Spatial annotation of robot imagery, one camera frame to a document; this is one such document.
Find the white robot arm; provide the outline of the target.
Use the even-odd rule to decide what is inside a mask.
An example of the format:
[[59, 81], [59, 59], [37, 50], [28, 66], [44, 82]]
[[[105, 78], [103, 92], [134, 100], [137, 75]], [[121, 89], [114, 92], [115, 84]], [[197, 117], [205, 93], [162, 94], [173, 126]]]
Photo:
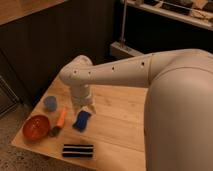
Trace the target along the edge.
[[143, 87], [147, 171], [213, 171], [213, 54], [200, 49], [148, 53], [94, 65], [75, 57], [59, 72], [77, 107], [92, 85]]

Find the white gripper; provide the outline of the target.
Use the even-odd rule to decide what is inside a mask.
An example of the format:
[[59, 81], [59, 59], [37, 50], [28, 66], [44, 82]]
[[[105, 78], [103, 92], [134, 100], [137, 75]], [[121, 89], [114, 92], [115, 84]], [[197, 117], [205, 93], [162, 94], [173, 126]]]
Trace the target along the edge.
[[93, 105], [93, 95], [89, 85], [71, 86], [70, 94], [75, 114], [79, 113], [81, 108], [84, 106], [87, 106], [93, 114], [96, 114], [96, 110]]

